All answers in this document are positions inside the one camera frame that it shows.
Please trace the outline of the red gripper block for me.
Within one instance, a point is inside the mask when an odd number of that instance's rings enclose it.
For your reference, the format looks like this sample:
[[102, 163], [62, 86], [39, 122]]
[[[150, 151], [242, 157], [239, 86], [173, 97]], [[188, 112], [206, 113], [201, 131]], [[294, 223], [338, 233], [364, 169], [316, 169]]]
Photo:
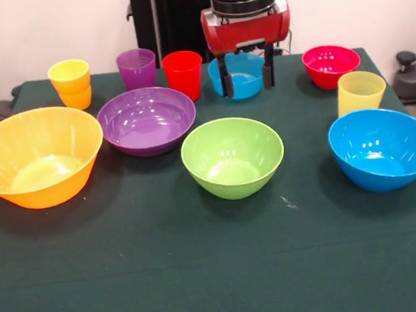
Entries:
[[286, 0], [275, 1], [264, 13], [247, 18], [221, 18], [208, 8], [201, 11], [200, 19], [207, 46], [216, 56], [224, 97], [232, 99], [234, 96], [231, 75], [226, 65], [226, 53], [261, 43], [265, 44], [262, 67], [264, 88], [273, 88], [274, 42], [284, 40], [289, 32], [290, 13]]

